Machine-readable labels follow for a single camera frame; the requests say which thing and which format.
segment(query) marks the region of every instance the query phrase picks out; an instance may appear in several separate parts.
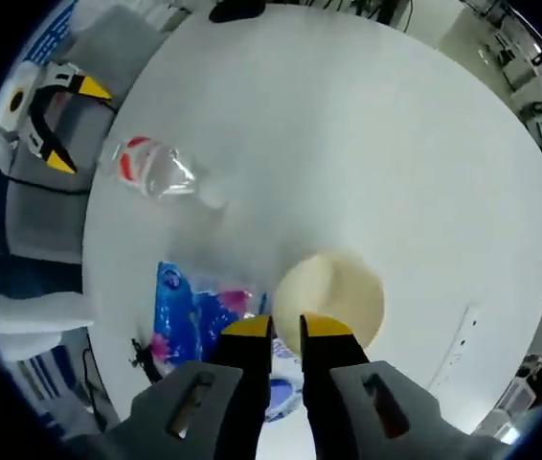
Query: cable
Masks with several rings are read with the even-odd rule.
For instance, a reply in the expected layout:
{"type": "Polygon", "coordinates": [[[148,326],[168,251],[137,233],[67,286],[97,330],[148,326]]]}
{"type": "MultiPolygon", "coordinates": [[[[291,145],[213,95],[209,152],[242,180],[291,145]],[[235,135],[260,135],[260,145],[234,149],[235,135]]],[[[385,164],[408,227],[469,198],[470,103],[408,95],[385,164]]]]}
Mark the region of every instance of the cable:
{"type": "Polygon", "coordinates": [[[146,347],[142,347],[141,344],[134,338],[130,339],[130,343],[135,349],[135,359],[130,360],[132,366],[140,366],[146,373],[147,379],[152,384],[162,380],[163,376],[160,372],[158,372],[158,369],[154,364],[154,357],[152,356],[150,346],[147,345],[146,347]]]}
{"type": "Polygon", "coordinates": [[[101,412],[99,412],[99,409],[97,408],[97,400],[95,397],[95,391],[97,389],[88,378],[88,363],[86,363],[86,353],[90,353],[90,356],[94,360],[95,357],[92,354],[92,348],[90,348],[90,345],[88,345],[88,348],[84,349],[84,351],[81,353],[81,363],[83,365],[83,380],[84,384],[86,385],[86,391],[88,392],[88,396],[90,397],[90,405],[92,405],[92,413],[95,417],[95,421],[97,422],[97,426],[99,427],[101,433],[104,433],[105,427],[107,426],[107,421],[105,420],[103,415],[101,415],[101,412]]]}
{"type": "Polygon", "coordinates": [[[381,3],[379,5],[377,5],[377,8],[375,10],[371,11],[371,14],[369,14],[367,16],[367,19],[371,19],[373,17],[373,15],[377,13],[377,11],[379,10],[379,7],[381,7],[381,6],[382,6],[381,3]]]}
{"type": "Polygon", "coordinates": [[[114,115],[118,115],[118,109],[116,107],[109,105],[107,101],[104,101],[103,99],[97,99],[97,102],[105,106],[106,108],[108,108],[111,111],[111,113],[113,113],[114,115]]]}
{"type": "Polygon", "coordinates": [[[84,190],[61,190],[55,189],[54,187],[48,187],[47,185],[35,184],[34,182],[29,182],[28,180],[16,179],[10,175],[5,175],[5,177],[15,184],[26,185],[27,187],[32,187],[34,189],[43,190],[45,192],[50,192],[52,194],[68,195],[68,196],[87,196],[90,195],[90,189],[84,190]]]}
{"type": "Polygon", "coordinates": [[[412,21],[412,14],[414,14],[414,0],[409,0],[409,16],[407,16],[407,24],[405,24],[405,29],[403,29],[404,34],[407,32],[409,23],[412,21]]]}

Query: white wall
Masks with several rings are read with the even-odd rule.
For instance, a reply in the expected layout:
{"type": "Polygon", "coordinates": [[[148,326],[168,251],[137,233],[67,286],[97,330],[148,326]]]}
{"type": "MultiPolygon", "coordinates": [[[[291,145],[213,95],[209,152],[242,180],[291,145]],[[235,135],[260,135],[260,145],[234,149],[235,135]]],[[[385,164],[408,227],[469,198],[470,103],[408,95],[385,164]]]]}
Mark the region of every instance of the white wall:
{"type": "MultiPolygon", "coordinates": [[[[414,13],[406,34],[432,48],[437,48],[459,14],[464,8],[468,8],[459,0],[413,0],[413,2],[414,13]]],[[[403,31],[405,29],[409,11],[408,2],[396,26],[397,30],[403,31]]]]}

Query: gray chair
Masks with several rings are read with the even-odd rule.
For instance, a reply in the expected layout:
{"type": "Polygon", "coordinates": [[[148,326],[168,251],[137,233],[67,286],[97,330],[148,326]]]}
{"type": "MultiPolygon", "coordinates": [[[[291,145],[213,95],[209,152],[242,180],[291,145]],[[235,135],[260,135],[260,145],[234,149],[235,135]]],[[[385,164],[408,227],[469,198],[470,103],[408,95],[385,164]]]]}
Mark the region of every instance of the gray chair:
{"type": "MultiPolygon", "coordinates": [[[[117,6],[53,59],[71,62],[93,77],[109,91],[117,108],[163,39],[143,17],[117,6]]],[[[87,191],[114,114],[108,107],[78,96],[59,113],[51,110],[46,121],[69,151],[78,172],[66,174],[48,168],[20,143],[10,176],[58,192],[10,182],[7,241],[10,252],[17,256],[81,264],[87,191]]]]}

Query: white round table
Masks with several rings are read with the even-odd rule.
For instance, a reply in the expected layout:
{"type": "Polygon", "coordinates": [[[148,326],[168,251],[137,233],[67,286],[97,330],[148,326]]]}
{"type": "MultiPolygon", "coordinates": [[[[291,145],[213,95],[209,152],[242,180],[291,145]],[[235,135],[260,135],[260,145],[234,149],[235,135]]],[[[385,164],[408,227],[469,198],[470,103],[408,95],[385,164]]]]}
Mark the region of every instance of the white round table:
{"type": "MultiPolygon", "coordinates": [[[[320,250],[360,256],[386,314],[367,350],[472,430],[520,364],[542,313],[542,154],[462,67],[363,18],[267,5],[256,19],[191,16],[136,81],[110,138],[192,155],[227,197],[161,205],[97,174],[84,292],[119,416],[148,387],[131,337],[150,337],[163,259],[270,291],[320,250]]],[[[301,409],[266,425],[259,458],[314,458],[301,409]]]]}

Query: plastic water bottle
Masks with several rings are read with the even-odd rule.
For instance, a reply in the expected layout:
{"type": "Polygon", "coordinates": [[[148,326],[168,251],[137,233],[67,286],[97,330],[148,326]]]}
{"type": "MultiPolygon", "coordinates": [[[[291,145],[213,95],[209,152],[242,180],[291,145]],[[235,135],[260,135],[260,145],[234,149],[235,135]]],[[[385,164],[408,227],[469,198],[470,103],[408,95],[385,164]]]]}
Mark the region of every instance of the plastic water bottle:
{"type": "Polygon", "coordinates": [[[192,194],[196,190],[192,160],[177,149],[145,136],[118,142],[108,140],[99,167],[127,187],[153,199],[192,194]]]}

